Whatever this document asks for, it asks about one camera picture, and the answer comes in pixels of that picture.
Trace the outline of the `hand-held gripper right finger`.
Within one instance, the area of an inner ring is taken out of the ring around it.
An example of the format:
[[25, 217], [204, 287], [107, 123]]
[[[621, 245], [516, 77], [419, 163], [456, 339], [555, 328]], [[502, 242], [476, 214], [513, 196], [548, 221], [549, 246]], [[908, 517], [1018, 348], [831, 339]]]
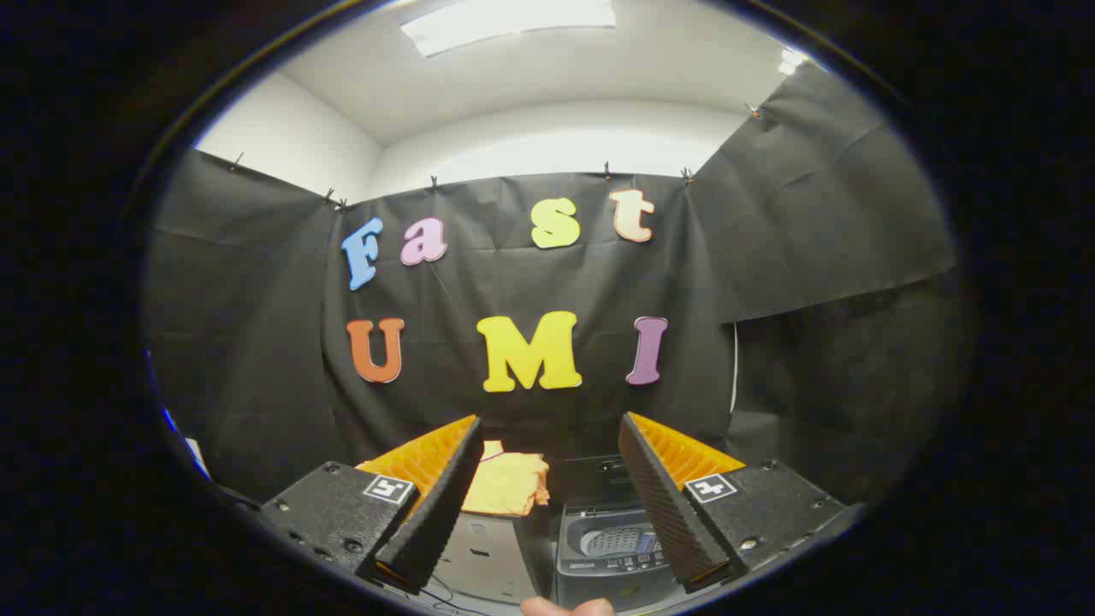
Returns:
[[637, 412], [618, 446], [678, 583], [692, 593], [779, 568], [864, 515], [783, 460], [735, 460]]

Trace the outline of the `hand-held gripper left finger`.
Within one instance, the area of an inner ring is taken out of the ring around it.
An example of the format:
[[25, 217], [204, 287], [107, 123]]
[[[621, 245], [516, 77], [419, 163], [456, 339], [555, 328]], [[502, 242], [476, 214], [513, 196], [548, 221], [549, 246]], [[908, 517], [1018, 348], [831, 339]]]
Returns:
[[262, 519], [326, 568], [417, 594], [476, 475], [480, 428], [468, 416], [361, 465], [326, 461], [263, 503]]

